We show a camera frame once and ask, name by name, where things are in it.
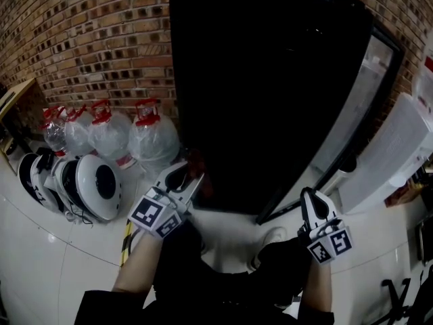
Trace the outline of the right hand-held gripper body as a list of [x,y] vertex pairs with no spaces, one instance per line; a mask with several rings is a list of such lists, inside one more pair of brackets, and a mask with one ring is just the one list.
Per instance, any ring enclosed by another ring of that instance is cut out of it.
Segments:
[[339,217],[310,230],[305,223],[298,230],[298,237],[319,265],[326,265],[353,248],[349,227]]

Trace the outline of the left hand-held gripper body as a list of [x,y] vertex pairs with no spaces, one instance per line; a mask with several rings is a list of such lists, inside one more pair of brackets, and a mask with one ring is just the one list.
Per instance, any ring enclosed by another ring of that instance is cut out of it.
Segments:
[[129,220],[139,229],[164,239],[183,223],[186,212],[185,203],[152,186],[130,210]]

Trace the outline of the dark red cleaning cloth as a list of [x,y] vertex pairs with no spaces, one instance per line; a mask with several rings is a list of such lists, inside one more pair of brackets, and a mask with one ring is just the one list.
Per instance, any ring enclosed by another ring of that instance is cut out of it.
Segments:
[[189,149],[187,151],[188,178],[197,179],[204,175],[200,191],[205,198],[213,195],[213,187],[208,175],[204,158],[199,150]]

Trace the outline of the black refrigerator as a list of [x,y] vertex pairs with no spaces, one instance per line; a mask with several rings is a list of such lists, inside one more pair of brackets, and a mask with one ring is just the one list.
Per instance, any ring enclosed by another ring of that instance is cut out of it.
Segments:
[[274,209],[320,149],[359,73],[359,0],[169,0],[183,142],[206,176],[198,209]]

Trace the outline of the person's right forearm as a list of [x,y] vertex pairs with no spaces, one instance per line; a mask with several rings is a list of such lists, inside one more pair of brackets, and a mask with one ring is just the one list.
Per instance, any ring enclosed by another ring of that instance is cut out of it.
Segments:
[[312,260],[309,275],[302,293],[300,309],[315,309],[322,312],[332,310],[331,266],[320,265]]

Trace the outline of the person's left forearm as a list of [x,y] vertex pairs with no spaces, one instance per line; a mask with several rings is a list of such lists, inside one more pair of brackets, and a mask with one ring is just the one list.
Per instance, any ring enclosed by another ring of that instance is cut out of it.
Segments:
[[129,258],[120,268],[113,292],[133,293],[144,298],[151,290],[163,240],[143,234]]

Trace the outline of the yellow black striped strip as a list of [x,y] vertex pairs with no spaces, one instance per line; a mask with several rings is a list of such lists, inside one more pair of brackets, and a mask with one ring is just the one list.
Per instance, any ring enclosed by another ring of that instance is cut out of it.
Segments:
[[133,224],[129,219],[127,219],[124,238],[122,241],[120,267],[122,267],[126,262],[126,260],[129,258],[132,233],[133,233]]

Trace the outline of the person's white shoe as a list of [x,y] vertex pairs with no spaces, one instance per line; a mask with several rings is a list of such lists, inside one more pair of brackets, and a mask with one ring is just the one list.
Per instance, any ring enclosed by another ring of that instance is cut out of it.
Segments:
[[285,242],[288,239],[287,230],[284,227],[275,227],[269,230],[261,241],[257,252],[254,254],[253,258],[250,260],[249,268],[255,271],[260,266],[259,253],[269,244]]

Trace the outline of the white round device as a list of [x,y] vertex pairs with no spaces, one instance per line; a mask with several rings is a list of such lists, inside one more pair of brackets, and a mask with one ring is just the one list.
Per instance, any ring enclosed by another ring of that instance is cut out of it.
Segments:
[[39,204],[53,213],[63,213],[64,203],[58,193],[45,186],[49,171],[43,169],[39,172],[37,169],[37,164],[41,160],[41,155],[25,154],[18,163],[18,179],[26,192]]
[[87,154],[75,160],[59,160],[52,173],[60,192],[82,211],[102,222],[119,215],[122,183],[102,158]]

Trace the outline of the white water dispenser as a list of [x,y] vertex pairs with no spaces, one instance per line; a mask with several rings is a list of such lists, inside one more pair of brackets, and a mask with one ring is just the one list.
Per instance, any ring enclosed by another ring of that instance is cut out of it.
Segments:
[[396,190],[433,154],[433,120],[402,93],[358,157],[355,172],[338,189],[345,215],[368,211]]

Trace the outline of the reddish brown box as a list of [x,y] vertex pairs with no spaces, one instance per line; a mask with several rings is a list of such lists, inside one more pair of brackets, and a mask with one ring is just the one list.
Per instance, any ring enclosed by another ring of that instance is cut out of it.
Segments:
[[424,186],[421,183],[415,183],[412,179],[409,179],[403,187],[398,188],[385,199],[385,205],[390,208],[411,202],[421,194],[423,188]]

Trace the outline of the black office chair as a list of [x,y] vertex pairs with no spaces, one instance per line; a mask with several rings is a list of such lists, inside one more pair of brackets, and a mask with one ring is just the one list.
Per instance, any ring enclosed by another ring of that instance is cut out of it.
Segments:
[[391,280],[384,280],[382,286],[387,286],[392,308],[385,319],[389,319],[388,325],[394,321],[407,318],[406,325],[433,325],[433,272],[420,286],[412,306],[404,306],[404,300],[409,290],[411,279],[405,278],[402,282],[405,287],[398,297]]

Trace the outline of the black metal cart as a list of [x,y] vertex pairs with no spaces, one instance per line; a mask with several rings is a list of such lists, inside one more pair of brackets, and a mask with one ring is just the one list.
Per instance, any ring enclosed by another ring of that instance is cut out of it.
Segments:
[[433,260],[433,215],[423,219],[415,229],[418,260],[427,265]]

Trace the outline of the person's black clothing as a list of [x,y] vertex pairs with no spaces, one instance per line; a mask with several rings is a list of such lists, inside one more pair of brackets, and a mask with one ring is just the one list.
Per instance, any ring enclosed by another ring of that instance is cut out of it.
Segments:
[[300,309],[313,258],[297,238],[269,244],[251,272],[224,274],[202,259],[202,237],[185,223],[163,240],[147,297],[88,290],[74,325],[334,325],[334,314]]

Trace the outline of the clear water jug red cap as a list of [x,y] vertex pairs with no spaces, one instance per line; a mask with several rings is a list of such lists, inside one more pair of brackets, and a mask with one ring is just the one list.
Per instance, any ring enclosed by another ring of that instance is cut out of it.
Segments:
[[54,154],[59,157],[65,157],[68,153],[65,139],[65,123],[61,116],[64,107],[54,106],[43,112],[43,124],[41,126],[43,137],[47,145]]

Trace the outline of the inverted dispenser water bottle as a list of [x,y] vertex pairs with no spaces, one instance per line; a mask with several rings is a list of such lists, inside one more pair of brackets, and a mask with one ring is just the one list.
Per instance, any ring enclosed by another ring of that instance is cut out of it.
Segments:
[[412,96],[433,114],[433,50],[429,49],[412,80]]

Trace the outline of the wooden table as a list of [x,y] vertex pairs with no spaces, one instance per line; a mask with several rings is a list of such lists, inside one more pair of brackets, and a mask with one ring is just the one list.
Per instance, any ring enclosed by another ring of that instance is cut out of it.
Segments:
[[26,80],[10,88],[6,94],[0,98],[0,121],[5,117],[13,105],[36,83],[35,78]]

